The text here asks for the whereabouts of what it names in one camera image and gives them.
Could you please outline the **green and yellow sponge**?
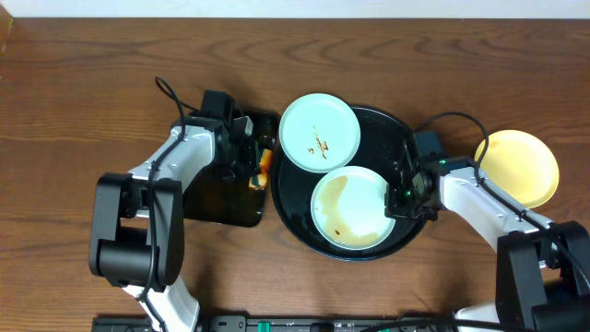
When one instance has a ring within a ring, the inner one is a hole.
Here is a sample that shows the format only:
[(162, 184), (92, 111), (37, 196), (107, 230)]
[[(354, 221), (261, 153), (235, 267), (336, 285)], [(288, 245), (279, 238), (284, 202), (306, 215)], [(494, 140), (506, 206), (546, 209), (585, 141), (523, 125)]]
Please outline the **green and yellow sponge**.
[(269, 178), (269, 168), (272, 160), (272, 151), (264, 149), (259, 161), (259, 170), (250, 178), (249, 187), (253, 190), (262, 190), (266, 188)]

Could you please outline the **pale green plate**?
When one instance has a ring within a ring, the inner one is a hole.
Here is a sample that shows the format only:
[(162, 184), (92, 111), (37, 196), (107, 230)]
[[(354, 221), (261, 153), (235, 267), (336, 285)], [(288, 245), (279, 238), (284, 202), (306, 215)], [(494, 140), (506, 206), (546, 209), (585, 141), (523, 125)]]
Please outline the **pale green plate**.
[(333, 170), (313, 189), (313, 224), (339, 249), (372, 249), (383, 243), (395, 226), (395, 219), (385, 215), (386, 189), (387, 181), (368, 168)]

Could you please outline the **yellow plate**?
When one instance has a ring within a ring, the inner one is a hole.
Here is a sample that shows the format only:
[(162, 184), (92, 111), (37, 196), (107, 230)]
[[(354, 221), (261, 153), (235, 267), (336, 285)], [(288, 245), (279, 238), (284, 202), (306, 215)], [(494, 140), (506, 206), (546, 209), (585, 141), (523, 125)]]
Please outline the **yellow plate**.
[(552, 151), (524, 131), (501, 130), (491, 134), (481, 168), (527, 208), (547, 203), (559, 185), (559, 165)]

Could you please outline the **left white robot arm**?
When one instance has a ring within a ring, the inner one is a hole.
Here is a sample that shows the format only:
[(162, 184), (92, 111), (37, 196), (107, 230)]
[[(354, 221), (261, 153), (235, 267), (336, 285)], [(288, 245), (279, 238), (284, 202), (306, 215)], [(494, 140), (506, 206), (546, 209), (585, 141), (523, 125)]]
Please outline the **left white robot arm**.
[(275, 116), (248, 112), (232, 120), (188, 116), (169, 138), (126, 173), (97, 182), (88, 265), (135, 298), (148, 315), (111, 323), (115, 331), (195, 331), (198, 300), (180, 275), (184, 222), (251, 228), (264, 212)]

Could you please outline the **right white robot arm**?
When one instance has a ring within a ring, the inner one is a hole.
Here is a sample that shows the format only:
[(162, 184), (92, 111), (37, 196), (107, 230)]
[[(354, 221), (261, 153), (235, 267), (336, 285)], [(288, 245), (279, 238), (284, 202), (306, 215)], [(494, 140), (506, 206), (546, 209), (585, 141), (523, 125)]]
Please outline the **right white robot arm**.
[(589, 232), (555, 223), (503, 192), (466, 158), (418, 164), (389, 184), (385, 214), (435, 220), (442, 209), (464, 219), (497, 255), (493, 302), (459, 310), (458, 331), (586, 331), (589, 328)]

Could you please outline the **black rectangular tray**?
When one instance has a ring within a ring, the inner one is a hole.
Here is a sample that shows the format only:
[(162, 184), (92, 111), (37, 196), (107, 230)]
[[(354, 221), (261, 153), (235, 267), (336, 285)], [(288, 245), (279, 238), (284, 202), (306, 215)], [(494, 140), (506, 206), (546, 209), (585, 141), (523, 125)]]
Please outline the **black rectangular tray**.
[[(244, 115), (248, 115), (254, 121), (254, 135), (259, 141), (259, 146), (262, 150), (265, 148), (271, 150), (273, 159), (273, 150), (277, 142), (278, 116), (272, 113), (248, 111), (238, 117)], [(183, 213), (187, 219), (251, 228), (262, 218), (267, 185), (265, 189), (253, 190), (249, 187), (250, 178), (222, 180), (217, 176), (216, 170), (220, 161), (219, 146), (222, 138), (228, 134), (228, 129), (221, 127), (216, 130), (214, 160), (197, 174), (184, 191)]]

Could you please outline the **light blue plate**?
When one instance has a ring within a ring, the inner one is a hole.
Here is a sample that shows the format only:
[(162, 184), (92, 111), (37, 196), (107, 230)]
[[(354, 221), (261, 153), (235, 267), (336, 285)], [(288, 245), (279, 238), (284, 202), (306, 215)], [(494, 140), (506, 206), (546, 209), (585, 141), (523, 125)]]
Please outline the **light blue plate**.
[(307, 172), (343, 167), (360, 147), (360, 123), (351, 106), (325, 93), (293, 101), (280, 119), (278, 135), (288, 159)]

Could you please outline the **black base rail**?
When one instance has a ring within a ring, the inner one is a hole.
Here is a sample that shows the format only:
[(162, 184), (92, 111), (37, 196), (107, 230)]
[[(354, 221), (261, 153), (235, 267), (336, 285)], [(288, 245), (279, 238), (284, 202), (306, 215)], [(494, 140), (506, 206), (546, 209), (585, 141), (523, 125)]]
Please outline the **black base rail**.
[[(459, 320), (485, 321), (500, 323), (493, 303), (471, 306), (451, 313), (450, 318)], [(197, 319), (192, 331), (195, 332), (309, 332), (361, 331), (371, 326), (378, 326), (390, 321), (409, 321), (414, 319), (432, 319), (433, 314), (410, 311), (393, 319), (360, 319), (354, 317), (247, 317), (242, 314), (201, 316)], [(91, 324), (92, 332), (148, 332), (157, 331), (152, 328), (149, 317), (130, 316), (99, 316)], [(387, 328), (383, 331), (498, 331), (467, 326), (403, 326)]]

